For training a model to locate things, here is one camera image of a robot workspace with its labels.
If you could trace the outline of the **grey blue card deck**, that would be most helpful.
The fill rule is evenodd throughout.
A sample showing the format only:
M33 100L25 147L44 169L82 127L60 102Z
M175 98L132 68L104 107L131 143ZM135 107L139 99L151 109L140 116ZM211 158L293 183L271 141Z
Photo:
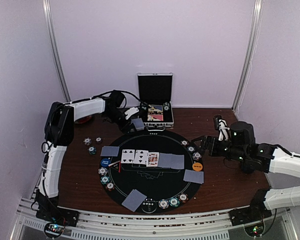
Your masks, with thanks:
M137 132L143 131L145 128L144 122L141 118L132 119L131 123L133 124L133 126Z

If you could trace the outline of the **blue card seat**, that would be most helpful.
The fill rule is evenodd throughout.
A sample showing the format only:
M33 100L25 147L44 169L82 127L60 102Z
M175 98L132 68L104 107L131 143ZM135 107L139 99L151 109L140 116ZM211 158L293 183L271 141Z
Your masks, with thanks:
M184 171L183 180L185 182L203 184L204 183L204 172L186 169Z
M127 208L128 210L135 212L146 198L146 195L144 195L137 189L133 189L124 199L121 205Z
M101 157L117 157L120 151L119 146L103 146L101 149Z

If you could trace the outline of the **red black triangle marker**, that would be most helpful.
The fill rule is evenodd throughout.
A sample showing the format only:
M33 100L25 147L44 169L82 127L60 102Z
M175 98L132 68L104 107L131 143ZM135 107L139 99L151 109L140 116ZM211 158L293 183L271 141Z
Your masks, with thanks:
M119 173L121 172L121 161L115 161L112 162L111 164L108 165L109 169L115 169L116 171L118 171Z

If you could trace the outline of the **blue white 10 chip stack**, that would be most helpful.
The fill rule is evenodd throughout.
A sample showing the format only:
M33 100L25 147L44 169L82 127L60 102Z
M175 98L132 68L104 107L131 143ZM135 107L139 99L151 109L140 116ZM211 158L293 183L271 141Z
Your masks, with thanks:
M92 139L90 137L87 137L83 140L83 143L85 146L90 146L92 144Z

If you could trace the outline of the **green blue chip stack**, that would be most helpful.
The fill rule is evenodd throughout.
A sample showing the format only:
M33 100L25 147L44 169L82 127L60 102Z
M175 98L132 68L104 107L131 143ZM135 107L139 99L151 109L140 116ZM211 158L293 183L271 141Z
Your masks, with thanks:
M94 146L88 148L88 153L90 155L95 155L97 153L97 149Z

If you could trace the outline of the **blue small blind button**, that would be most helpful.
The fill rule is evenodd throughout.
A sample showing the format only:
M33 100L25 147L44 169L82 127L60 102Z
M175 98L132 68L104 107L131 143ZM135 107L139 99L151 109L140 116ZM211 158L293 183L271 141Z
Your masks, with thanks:
M103 158L100 161L100 165L104 168L107 168L109 166L109 164L111 163L111 159L110 158Z

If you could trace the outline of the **blue white chips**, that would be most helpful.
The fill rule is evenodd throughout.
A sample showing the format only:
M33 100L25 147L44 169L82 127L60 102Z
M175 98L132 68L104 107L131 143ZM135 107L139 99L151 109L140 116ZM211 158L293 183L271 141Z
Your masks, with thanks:
M161 208L161 209L167 209L169 207L169 201L166 200L166 199L161 199L159 202L158 202L158 206Z
M108 169L105 167L101 167L98 169L98 174L100 176L106 176L108 174Z
M202 159L202 155L199 152L194 152L192 155L192 159L194 161L200 161Z

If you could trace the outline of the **orange big blind button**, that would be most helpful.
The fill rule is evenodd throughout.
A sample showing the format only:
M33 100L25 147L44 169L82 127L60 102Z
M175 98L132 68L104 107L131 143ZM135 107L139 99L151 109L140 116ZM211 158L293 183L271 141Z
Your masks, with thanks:
M192 164L192 169L196 172L200 172L203 170L203 165L200 162L194 162Z

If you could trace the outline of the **orange chips seat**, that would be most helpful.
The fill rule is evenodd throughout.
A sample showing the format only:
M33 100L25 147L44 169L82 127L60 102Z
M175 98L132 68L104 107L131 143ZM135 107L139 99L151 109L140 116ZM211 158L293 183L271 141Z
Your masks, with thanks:
M105 188L106 188L107 191L111 192L115 189L115 184L113 182L109 182L109 183L106 184Z
M181 193L179 196L178 196L178 199L181 203L186 203L188 200L189 200L189 197L186 193Z
M189 145L189 142L187 140L183 140L181 144L185 147Z

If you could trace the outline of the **blue card front seat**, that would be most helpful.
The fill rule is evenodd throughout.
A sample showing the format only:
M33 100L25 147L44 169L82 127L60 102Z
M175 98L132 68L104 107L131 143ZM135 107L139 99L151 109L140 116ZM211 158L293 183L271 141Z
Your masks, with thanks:
M121 205L127 208L128 210L135 212L146 198L146 195L144 195L137 189L133 189L124 199Z

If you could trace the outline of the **orange chips front seat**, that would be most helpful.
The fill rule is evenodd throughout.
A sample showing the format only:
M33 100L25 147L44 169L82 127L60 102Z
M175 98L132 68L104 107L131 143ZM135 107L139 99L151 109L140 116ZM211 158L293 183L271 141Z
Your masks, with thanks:
M186 193L181 193L179 196L178 196L178 199L181 203L186 203L188 200L189 200L189 197Z

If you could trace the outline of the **clear round dealer button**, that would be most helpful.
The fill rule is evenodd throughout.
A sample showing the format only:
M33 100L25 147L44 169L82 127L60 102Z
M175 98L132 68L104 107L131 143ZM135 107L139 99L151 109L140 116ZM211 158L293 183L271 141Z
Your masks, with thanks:
M141 204L141 210L146 214L152 214L157 210L157 203L152 198L146 198Z

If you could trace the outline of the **blue white chips front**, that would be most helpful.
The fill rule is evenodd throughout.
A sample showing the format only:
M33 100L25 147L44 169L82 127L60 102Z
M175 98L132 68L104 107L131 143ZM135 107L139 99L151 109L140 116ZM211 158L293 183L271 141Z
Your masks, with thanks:
M166 199L161 199L159 202L158 202L158 206L161 208L161 209L167 209L169 207L169 201L166 200Z

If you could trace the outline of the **green chips front seat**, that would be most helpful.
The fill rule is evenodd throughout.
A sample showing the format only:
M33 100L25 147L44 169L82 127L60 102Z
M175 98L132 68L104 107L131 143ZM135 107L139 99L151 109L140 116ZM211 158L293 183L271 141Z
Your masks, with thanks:
M171 207L178 207L180 205L180 200L177 197L172 197L168 200L168 203Z

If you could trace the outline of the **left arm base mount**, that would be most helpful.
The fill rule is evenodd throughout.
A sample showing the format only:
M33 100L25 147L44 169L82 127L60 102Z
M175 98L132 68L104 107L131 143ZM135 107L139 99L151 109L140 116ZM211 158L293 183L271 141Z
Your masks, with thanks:
M48 198L39 190L35 194L35 202L38 203L38 210L35 217L61 226L76 227L79 212L58 207L59 197Z

